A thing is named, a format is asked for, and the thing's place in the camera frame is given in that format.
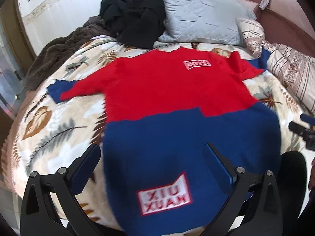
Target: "person's leg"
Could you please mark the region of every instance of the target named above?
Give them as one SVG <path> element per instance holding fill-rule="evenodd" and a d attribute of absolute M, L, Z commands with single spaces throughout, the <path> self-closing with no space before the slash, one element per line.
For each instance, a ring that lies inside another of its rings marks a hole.
<path fill-rule="evenodd" d="M 290 235 L 296 227 L 305 196 L 306 181 L 304 156 L 295 151 L 282 154 L 277 184 L 283 214 L 283 236 Z"/>
<path fill-rule="evenodd" d="M 315 188 L 310 192 L 310 200 L 297 220 L 297 226 L 291 236 L 314 236 Z"/>

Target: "red and blue sweater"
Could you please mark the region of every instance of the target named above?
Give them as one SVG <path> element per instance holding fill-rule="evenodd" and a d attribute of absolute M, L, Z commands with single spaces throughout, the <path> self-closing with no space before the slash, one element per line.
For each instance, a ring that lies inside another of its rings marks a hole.
<path fill-rule="evenodd" d="M 55 102 L 104 93 L 111 208 L 127 235 L 159 236 L 205 226 L 227 199 L 203 159 L 206 143 L 249 172 L 278 171 L 278 118 L 242 82 L 261 72 L 238 52 L 225 58 L 181 47 L 117 58 L 47 89 Z"/>

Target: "black coat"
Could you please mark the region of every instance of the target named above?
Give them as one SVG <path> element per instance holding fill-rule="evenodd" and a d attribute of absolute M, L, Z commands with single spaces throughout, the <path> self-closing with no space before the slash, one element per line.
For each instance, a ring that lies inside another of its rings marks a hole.
<path fill-rule="evenodd" d="M 163 0 L 103 0 L 100 16 L 111 36 L 138 48 L 152 49 L 165 30 Z"/>

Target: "pink sofa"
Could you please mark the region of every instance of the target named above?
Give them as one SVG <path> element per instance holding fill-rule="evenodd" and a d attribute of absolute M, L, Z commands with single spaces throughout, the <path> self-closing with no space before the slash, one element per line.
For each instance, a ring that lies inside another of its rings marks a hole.
<path fill-rule="evenodd" d="M 315 57 L 315 31 L 296 0 L 270 0 L 264 10 L 259 8 L 261 0 L 237 1 L 255 13 L 268 42 Z"/>

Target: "black pants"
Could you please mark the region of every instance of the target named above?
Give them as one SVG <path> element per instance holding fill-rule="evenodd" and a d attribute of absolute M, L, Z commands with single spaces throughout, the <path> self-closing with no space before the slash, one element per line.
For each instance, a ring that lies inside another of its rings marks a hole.
<path fill-rule="evenodd" d="M 283 213 L 283 236 L 293 236 L 292 233 L 296 232 L 297 230 L 297 219 L 300 214 L 305 196 L 307 180 L 306 176 L 307 173 L 305 158 L 301 153 L 292 151 L 281 155 L 281 164 L 277 176 L 277 184 Z M 239 213 L 239 216 L 245 215 L 247 207 L 248 203 L 245 202 Z M 104 235 L 126 235 L 121 231 L 107 228 L 96 223 L 95 225 Z M 70 224 L 68 224 L 67 228 L 73 231 Z"/>

